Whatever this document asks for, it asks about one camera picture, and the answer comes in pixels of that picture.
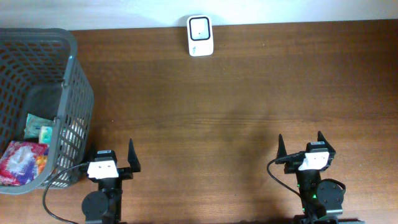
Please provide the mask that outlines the green small tissue pack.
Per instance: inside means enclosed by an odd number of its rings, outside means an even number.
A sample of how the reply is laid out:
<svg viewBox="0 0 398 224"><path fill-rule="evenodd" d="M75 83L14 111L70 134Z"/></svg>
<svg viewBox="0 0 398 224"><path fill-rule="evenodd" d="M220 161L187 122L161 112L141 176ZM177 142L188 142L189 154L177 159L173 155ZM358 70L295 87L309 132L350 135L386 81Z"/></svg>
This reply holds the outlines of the green small tissue pack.
<svg viewBox="0 0 398 224"><path fill-rule="evenodd" d="M42 126L39 132L39 144L47 144L50 145L52 140L52 131L53 127L51 126Z"/></svg>

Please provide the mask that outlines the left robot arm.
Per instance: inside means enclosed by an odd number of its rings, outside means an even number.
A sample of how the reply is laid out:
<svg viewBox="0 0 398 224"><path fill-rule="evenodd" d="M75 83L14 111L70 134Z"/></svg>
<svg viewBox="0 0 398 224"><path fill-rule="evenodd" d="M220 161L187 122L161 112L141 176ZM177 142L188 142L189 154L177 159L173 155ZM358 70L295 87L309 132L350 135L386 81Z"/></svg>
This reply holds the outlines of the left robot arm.
<svg viewBox="0 0 398 224"><path fill-rule="evenodd" d="M88 157L88 178L98 185L82 201L81 209L85 223L121 223L123 181L133 179L133 174L141 171L133 140L129 140L128 167L117 167L117 157L113 150L97 151L91 145Z"/></svg>

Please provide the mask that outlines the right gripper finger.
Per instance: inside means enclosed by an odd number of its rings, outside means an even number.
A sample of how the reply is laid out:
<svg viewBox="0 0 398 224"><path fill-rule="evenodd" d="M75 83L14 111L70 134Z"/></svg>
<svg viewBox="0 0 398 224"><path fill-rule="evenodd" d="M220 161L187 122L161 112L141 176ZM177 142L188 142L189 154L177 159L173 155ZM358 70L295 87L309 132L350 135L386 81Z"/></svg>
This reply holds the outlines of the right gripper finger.
<svg viewBox="0 0 398 224"><path fill-rule="evenodd" d="M323 145L328 149L328 151L334 151L334 148L326 140L326 138L324 137L324 135L322 134L321 131L318 131L318 133L317 133L317 141L318 142L323 142Z"/></svg>
<svg viewBox="0 0 398 224"><path fill-rule="evenodd" d="M287 151L284 144L284 139L281 134L279 134L278 138L278 149L277 149L277 156L276 158L283 158L287 155Z"/></svg>

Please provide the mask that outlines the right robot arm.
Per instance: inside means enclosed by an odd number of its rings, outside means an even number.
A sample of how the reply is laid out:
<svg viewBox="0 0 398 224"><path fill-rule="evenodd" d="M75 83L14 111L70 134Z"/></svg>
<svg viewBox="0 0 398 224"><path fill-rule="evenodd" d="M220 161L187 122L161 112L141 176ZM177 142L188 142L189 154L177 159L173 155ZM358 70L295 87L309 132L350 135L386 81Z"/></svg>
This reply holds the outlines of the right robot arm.
<svg viewBox="0 0 398 224"><path fill-rule="evenodd" d="M297 194L303 208L303 215L296 215L294 223L338 223L346 187L320 175L331 166L335 154L321 132L315 142L309 142L304 151L295 154L287 154L283 137L279 136L275 163L284 165L285 174L296 175Z"/></svg>

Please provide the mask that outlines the orange small tissue pack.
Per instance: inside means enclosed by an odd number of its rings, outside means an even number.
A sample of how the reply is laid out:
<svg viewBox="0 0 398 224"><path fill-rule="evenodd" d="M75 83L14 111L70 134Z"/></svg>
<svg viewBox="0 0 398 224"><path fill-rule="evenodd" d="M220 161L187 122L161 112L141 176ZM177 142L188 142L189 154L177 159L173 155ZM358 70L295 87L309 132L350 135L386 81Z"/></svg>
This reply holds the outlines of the orange small tissue pack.
<svg viewBox="0 0 398 224"><path fill-rule="evenodd" d="M48 158L48 156L45 156L45 155L37 156L35 158L35 164L37 166L38 174L41 174L42 171L44 170L46 163L47 163L47 158Z"/></svg>

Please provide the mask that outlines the red purple tissue pack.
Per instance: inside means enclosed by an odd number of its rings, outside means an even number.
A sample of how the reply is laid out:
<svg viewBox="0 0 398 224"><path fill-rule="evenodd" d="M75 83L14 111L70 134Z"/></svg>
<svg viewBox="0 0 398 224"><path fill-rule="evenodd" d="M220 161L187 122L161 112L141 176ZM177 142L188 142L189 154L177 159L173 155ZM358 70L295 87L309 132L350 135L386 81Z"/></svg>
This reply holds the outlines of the red purple tissue pack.
<svg viewBox="0 0 398 224"><path fill-rule="evenodd" d="M40 175L35 158L48 153L47 144L11 141L1 158L1 185L20 186L32 182Z"/></svg>

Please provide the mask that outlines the teal wet wipes pack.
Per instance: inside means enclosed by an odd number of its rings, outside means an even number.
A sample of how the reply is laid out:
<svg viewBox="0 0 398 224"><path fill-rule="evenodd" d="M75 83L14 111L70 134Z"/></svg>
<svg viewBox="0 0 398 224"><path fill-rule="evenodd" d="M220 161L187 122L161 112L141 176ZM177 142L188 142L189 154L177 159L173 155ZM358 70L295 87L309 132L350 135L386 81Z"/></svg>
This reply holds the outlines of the teal wet wipes pack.
<svg viewBox="0 0 398 224"><path fill-rule="evenodd" d="M24 139L37 138L42 126L52 126L53 120L41 118L39 116L28 114L24 129Z"/></svg>

